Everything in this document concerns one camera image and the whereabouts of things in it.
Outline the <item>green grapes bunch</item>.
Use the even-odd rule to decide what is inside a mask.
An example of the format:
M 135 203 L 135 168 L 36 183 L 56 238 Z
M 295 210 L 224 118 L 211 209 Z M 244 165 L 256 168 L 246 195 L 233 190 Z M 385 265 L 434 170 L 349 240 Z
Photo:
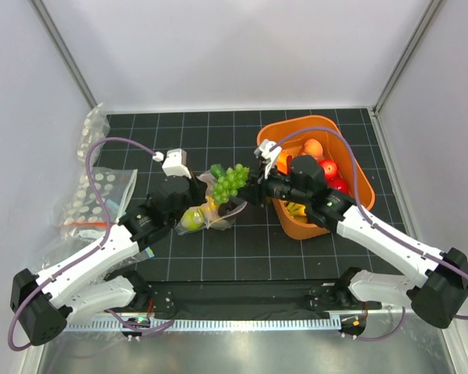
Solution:
M 217 206 L 227 203 L 231 197 L 238 195 L 238 189 L 245 185 L 250 168 L 236 164 L 233 168 L 225 169 L 227 175 L 216 179 L 213 184 L 212 197 Z

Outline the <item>green apple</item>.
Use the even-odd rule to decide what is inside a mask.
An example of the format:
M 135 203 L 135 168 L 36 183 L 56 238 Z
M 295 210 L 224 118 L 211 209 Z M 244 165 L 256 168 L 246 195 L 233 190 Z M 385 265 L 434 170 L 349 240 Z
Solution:
M 181 226 L 187 231 L 200 229 L 204 225 L 204 222 L 204 214 L 200 207 L 189 208 L 181 218 Z

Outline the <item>green chili pepper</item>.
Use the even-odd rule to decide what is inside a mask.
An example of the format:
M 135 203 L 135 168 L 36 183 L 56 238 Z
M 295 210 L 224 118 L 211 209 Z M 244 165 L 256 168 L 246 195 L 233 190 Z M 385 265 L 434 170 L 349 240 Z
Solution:
M 220 178 L 225 177 L 227 175 L 225 169 L 223 168 L 223 166 L 221 164 L 212 164 L 210 169 L 209 169 L 209 172 L 216 179 L 220 179 Z

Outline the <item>yellow mango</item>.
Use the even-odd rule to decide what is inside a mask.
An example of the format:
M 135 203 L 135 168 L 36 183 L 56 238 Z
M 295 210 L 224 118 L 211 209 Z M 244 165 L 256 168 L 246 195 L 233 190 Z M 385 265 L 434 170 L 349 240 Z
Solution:
M 211 196 L 206 197 L 206 203 L 204 206 L 204 211 L 206 213 L 215 213 L 218 210 L 218 206 L 216 205 L 214 198 Z

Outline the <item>pink dotted zip bag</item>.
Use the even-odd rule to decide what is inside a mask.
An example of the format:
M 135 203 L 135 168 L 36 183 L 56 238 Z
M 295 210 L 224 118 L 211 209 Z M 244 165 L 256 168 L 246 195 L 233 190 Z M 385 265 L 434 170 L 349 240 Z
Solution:
M 213 201 L 213 186 L 217 179 L 210 172 L 202 173 L 198 179 L 207 184 L 206 202 L 185 211 L 174 229 L 178 235 L 187 235 L 208 229 L 225 231 L 232 227 L 237 216 L 247 206 L 244 200 L 236 196 L 230 198 L 227 203 L 217 206 Z

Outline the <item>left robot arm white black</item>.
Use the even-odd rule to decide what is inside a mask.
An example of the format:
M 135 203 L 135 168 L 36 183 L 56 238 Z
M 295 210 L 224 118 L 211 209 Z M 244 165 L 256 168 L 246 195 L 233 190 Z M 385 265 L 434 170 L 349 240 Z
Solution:
M 12 324 L 21 325 L 31 345 L 41 346 L 68 324 L 89 321 L 106 309 L 144 310 L 150 288 L 134 270 L 99 284 L 92 281 L 166 237 L 186 210 L 206 201 L 206 190 L 196 177 L 167 177 L 145 203 L 113 224 L 108 236 L 39 273 L 18 272 L 12 281 Z

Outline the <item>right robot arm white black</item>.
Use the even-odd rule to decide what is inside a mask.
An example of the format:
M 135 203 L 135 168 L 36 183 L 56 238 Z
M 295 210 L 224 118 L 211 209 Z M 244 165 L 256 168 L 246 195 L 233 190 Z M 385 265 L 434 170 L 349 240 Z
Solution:
M 447 328 L 468 298 L 468 259 L 458 249 L 443 252 L 385 224 L 352 197 L 328 186 L 323 168 L 310 156 L 296 157 L 288 175 L 261 164 L 240 164 L 235 186 L 248 203 L 268 198 L 299 203 L 309 222 L 356 242 L 394 266 L 399 274 L 353 268 L 336 282 L 335 298 L 345 309 L 384 302 L 412 309 L 423 321 Z

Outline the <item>white dotted bag with items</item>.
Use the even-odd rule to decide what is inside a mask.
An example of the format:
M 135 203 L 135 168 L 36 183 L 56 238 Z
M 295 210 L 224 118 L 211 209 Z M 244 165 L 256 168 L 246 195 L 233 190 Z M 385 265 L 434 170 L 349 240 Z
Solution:
M 82 228 L 104 230 L 108 221 L 125 214 L 135 191 L 137 170 L 94 168 L 91 185 L 81 175 L 63 199 L 53 220 L 62 233 L 74 235 Z

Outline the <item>white dotted bag upright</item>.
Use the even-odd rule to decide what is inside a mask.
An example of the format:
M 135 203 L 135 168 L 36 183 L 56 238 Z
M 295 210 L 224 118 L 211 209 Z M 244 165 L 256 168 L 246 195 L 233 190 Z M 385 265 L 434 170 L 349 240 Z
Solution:
M 99 103 L 91 109 L 83 122 L 76 150 L 78 160 L 83 167 L 82 176 L 85 180 L 87 180 L 85 163 L 88 151 L 94 143 L 106 138 L 110 129 L 106 105 L 104 103 Z

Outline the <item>orange fruit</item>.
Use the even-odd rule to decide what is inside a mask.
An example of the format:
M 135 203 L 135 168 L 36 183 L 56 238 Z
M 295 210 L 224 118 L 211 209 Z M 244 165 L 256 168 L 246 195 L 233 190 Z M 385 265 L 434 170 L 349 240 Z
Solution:
M 284 175 L 288 175 L 290 172 L 290 162 L 292 159 L 293 157 L 290 154 L 281 152 L 276 162 L 276 168 L 278 172 Z

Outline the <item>yellow banana bunch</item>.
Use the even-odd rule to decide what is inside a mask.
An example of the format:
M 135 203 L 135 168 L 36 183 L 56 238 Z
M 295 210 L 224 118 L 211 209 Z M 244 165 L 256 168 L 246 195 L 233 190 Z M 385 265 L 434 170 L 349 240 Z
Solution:
M 308 217 L 306 214 L 306 207 L 299 203 L 285 202 L 284 206 L 287 209 L 289 215 L 297 222 L 302 224 L 308 223 Z

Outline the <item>peach fruit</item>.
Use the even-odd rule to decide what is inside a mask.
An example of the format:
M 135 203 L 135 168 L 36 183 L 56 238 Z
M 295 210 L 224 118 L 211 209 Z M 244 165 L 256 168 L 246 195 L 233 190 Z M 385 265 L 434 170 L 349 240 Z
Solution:
M 309 155 L 316 160 L 322 159 L 324 150 L 322 144 L 316 139 L 307 139 L 301 148 L 302 155 Z

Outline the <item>red apple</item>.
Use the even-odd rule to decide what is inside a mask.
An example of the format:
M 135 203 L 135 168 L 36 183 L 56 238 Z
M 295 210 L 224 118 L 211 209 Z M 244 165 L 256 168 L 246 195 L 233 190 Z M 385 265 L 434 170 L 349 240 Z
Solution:
M 340 191 L 341 193 L 350 194 L 350 187 L 347 181 L 341 177 L 335 177 L 328 180 L 328 186 L 332 189 Z

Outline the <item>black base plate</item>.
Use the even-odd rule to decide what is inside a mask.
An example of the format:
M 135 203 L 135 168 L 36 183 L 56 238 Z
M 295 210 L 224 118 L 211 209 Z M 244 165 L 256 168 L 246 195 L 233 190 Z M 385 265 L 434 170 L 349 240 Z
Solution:
M 334 311 L 379 310 L 330 280 L 149 281 L 118 312 L 146 312 L 165 319 L 301 318 Z

